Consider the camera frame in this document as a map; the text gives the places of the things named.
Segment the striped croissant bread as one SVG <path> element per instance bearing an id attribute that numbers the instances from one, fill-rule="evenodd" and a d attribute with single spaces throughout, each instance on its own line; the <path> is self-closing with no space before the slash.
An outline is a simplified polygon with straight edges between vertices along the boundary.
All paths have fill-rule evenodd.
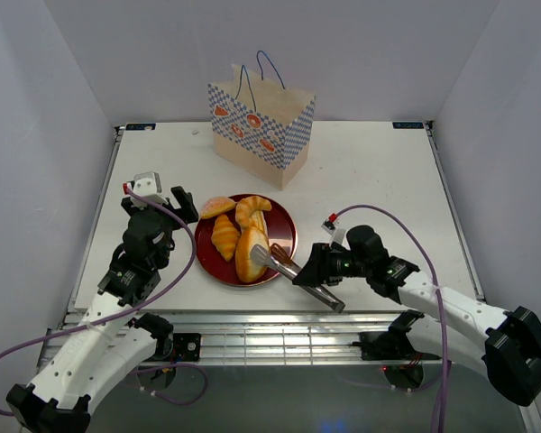
<path id="1" fill-rule="evenodd" d="M 226 214 L 216 217 L 211 243 L 227 262 L 233 259 L 239 238 L 239 231 Z"/>

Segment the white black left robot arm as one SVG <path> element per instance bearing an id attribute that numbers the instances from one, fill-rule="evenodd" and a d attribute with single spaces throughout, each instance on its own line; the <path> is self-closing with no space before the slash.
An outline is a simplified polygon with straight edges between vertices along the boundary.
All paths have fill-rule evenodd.
<path id="1" fill-rule="evenodd" d="M 199 219 L 189 192 L 181 186 L 170 191 L 176 207 L 149 178 L 124 184 L 128 225 L 77 331 L 65 331 L 67 339 L 50 362 L 6 396 L 24 428 L 86 431 L 101 401 L 128 373 L 171 354 L 171 323 L 151 313 L 136 315 L 156 297 L 159 272 L 175 248 L 174 232 Z"/>

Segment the white topped oval bread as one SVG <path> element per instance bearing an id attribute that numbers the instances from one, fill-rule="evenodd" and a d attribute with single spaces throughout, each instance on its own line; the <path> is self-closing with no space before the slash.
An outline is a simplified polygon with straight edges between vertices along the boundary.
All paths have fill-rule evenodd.
<path id="1" fill-rule="evenodd" d="M 260 245 L 266 253 L 270 250 L 268 236 L 256 226 L 247 227 L 238 240 L 235 253 L 235 269 L 242 283 L 254 283 L 266 272 L 264 263 L 258 263 L 251 258 L 251 249 Z"/>

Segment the pink sugared bread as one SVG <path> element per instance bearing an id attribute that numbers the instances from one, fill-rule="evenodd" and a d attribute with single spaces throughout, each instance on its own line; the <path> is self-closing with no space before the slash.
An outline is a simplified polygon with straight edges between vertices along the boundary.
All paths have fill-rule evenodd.
<path id="1" fill-rule="evenodd" d="M 208 199 L 200 210 L 201 219 L 217 217 L 234 209 L 236 202 L 229 197 L 213 197 Z"/>

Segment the metal serving tongs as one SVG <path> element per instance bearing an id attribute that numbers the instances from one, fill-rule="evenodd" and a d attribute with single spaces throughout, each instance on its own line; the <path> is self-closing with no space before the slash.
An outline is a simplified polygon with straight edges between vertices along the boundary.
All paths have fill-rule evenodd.
<path id="1" fill-rule="evenodd" d="M 284 248 L 279 244 L 272 244 L 269 250 L 260 244 L 256 244 L 251 248 L 250 258 L 256 264 L 267 266 L 291 282 L 294 282 L 301 270 L 301 267 L 289 257 Z M 340 299 L 324 286 L 313 288 L 298 285 L 298 287 L 328 306 L 335 313 L 342 313 L 346 307 Z"/>

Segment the aluminium frame rail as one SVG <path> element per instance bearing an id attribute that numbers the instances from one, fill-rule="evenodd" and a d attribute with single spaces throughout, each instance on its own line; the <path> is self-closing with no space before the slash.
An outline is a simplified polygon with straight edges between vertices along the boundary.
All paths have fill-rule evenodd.
<path id="1" fill-rule="evenodd" d="M 361 364 L 361 332 L 381 333 L 390 314 L 160 314 L 177 333 L 199 333 L 202 366 Z"/>

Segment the right blue table label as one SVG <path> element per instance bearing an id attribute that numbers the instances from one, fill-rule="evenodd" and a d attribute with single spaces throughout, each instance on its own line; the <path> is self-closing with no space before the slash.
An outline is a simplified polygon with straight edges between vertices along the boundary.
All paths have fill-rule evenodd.
<path id="1" fill-rule="evenodd" d="M 425 126 L 422 122 L 393 122 L 392 127 L 394 129 L 424 129 Z"/>

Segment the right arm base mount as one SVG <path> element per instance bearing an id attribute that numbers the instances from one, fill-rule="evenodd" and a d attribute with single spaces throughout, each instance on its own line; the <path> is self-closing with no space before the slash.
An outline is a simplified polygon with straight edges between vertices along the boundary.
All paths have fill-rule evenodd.
<path id="1" fill-rule="evenodd" d="M 362 360 L 418 361 L 423 357 L 402 332 L 392 330 L 383 333 L 361 332 L 352 346 L 359 347 Z"/>

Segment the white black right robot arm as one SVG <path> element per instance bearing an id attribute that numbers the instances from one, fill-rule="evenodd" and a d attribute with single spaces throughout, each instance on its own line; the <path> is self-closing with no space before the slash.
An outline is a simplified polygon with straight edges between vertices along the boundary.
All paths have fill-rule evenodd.
<path id="1" fill-rule="evenodd" d="M 533 402 L 541 392 L 541 321 L 535 313 L 493 307 L 438 287 L 415 264 L 389 254 L 370 226 L 351 228 L 346 239 L 347 246 L 313 244 L 293 282 L 321 288 L 360 278 L 404 306 L 387 332 L 363 344 L 369 355 L 444 357 L 486 377 L 508 401 L 523 407 Z"/>

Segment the curved croissant bread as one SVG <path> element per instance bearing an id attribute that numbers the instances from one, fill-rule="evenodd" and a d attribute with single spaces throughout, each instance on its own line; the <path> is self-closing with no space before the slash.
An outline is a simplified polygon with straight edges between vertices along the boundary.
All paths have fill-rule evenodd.
<path id="1" fill-rule="evenodd" d="M 250 226 L 256 226 L 264 234 L 268 228 L 264 212 L 272 210 L 271 202 L 261 196 L 249 196 L 241 199 L 235 207 L 235 221 L 242 231 Z"/>

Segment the left blue table label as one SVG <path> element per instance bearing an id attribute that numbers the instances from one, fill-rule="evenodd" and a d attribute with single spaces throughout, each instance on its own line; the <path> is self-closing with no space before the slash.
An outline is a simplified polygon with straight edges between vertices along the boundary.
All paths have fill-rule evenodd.
<path id="1" fill-rule="evenodd" d="M 155 123 L 129 123 L 124 129 L 126 131 L 153 131 L 155 128 Z"/>

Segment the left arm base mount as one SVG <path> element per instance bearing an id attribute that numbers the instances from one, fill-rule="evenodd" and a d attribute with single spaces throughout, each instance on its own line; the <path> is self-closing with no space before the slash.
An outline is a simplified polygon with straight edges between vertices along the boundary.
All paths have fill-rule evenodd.
<path id="1" fill-rule="evenodd" d="M 200 358 L 202 335 L 174 333 L 160 337 L 152 361 L 195 362 Z"/>

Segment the checkered paper bag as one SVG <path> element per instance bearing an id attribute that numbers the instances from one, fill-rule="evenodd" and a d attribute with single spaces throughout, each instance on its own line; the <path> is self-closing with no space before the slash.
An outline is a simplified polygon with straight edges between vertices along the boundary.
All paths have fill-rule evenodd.
<path id="1" fill-rule="evenodd" d="M 307 161 L 316 95 L 289 88 L 280 74 L 232 66 L 230 81 L 207 86 L 215 152 L 276 189 Z"/>

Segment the blue table label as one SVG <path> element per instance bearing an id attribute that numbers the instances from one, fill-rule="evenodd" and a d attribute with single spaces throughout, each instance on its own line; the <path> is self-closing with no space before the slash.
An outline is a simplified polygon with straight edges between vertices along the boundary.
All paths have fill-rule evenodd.
<path id="1" fill-rule="evenodd" d="M 124 129 L 126 131 L 153 131 L 155 128 L 155 123 L 129 123 Z"/>
<path id="2" fill-rule="evenodd" d="M 425 126 L 422 122 L 393 122 L 392 127 L 394 129 L 424 129 Z"/>

